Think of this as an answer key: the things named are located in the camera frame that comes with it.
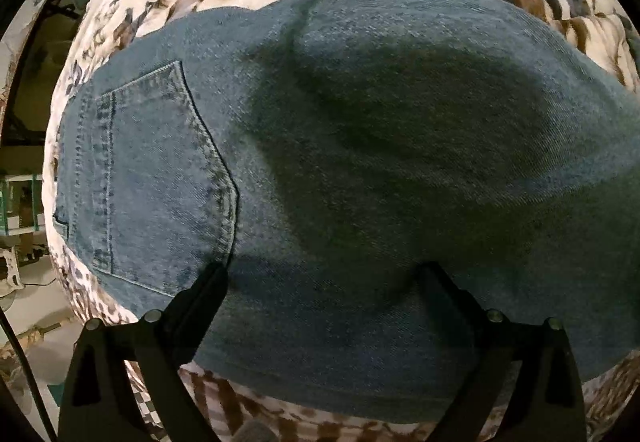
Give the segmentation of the blue denim jeans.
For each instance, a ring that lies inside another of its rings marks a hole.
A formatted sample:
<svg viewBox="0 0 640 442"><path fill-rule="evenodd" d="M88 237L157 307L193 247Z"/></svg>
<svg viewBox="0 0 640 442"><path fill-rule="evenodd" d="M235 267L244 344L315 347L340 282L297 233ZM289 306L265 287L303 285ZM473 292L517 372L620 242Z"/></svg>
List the blue denim jeans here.
<svg viewBox="0 0 640 442"><path fill-rule="evenodd" d="M639 101L499 0L194 12L70 92L53 223L136 314L227 266L206 370L428 422L480 354L448 280L582 379L638 347Z"/></svg>

